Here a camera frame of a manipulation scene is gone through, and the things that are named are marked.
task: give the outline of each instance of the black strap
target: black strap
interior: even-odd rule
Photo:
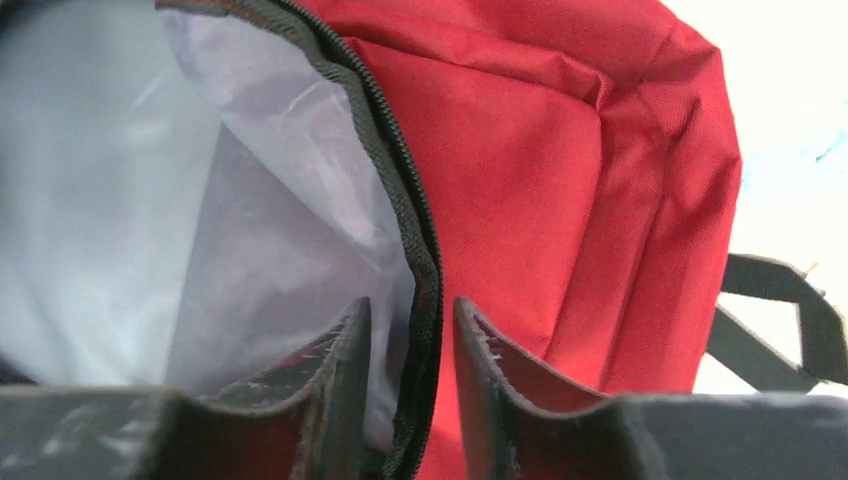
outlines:
[[[721,307],[707,347],[716,360],[761,391],[809,392],[819,380],[848,384],[842,318],[790,266],[729,255],[721,291],[798,305],[802,365],[794,366]]]

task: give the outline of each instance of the zipper teeth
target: zipper teeth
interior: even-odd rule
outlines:
[[[377,102],[377,106],[380,110],[380,113],[383,115],[383,119],[386,121],[386,124],[390,130],[392,140],[394,140],[394,145],[400,150],[400,155],[403,159],[403,164],[406,170],[406,173],[409,175],[412,183],[415,187],[415,194],[417,196],[418,204],[422,209],[422,214],[426,220],[426,226],[428,228],[428,232],[431,234],[431,249],[434,255],[434,259],[436,260],[437,266],[441,263],[439,260],[440,252],[439,245],[435,239],[436,226],[433,221],[432,211],[430,210],[430,205],[427,202],[426,194],[424,193],[424,186],[421,183],[421,178],[418,175],[418,170],[415,166],[415,161],[412,159],[412,153],[409,151],[409,147],[406,145],[406,141],[403,139],[403,134],[400,130],[400,126],[397,124],[397,120],[395,119],[394,113],[392,113],[391,108],[389,107],[389,102],[386,100],[383,91],[380,89],[379,85],[377,85],[377,81],[374,79],[374,76],[368,70],[362,60],[356,55],[356,53],[351,50],[351,48],[344,42],[344,40],[326,23],[324,23],[320,18],[315,16],[312,12],[308,11],[304,7],[294,3],[294,0],[276,0],[280,5],[283,5],[289,9],[291,9],[294,13],[300,15],[303,19],[312,23],[312,26],[318,29],[324,36],[329,40],[334,47],[338,48],[347,60],[353,65],[356,73],[362,78],[365,82],[365,86],[369,90],[372,98]],[[444,292],[439,291],[438,302],[439,305],[443,304],[444,300]],[[440,338],[433,338],[432,341],[438,342],[441,341]],[[431,362],[440,361],[439,355],[433,355],[434,358],[430,359]],[[429,408],[430,411],[435,407],[435,392],[433,392],[433,398],[428,402],[428,405],[424,405],[425,408]],[[405,478],[412,479],[414,478],[418,470],[421,468],[421,462],[424,457],[424,447],[426,442],[422,442],[421,440],[416,440],[413,442],[410,447],[411,450],[414,451],[415,457],[414,461],[411,465],[411,471],[408,475],[405,475]]]

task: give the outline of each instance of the inner lining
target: inner lining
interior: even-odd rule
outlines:
[[[390,448],[415,280],[347,94],[300,49],[144,0],[25,4],[0,111],[4,361],[211,393],[367,296],[366,440]]]

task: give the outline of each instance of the red fabric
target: red fabric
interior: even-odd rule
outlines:
[[[715,47],[654,0],[301,1],[397,115],[448,306],[589,387],[692,388],[740,176]],[[465,479],[452,348],[419,478]]]

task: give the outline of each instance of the backpack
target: backpack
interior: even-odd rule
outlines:
[[[9,400],[9,431],[76,432],[0,442],[9,478],[511,478],[508,434],[465,469],[468,312],[572,413],[690,392],[708,347],[764,390],[848,383],[827,302],[728,261],[718,50],[654,0],[584,3],[4,2],[0,370],[78,388]],[[722,288],[798,303],[804,368]]]

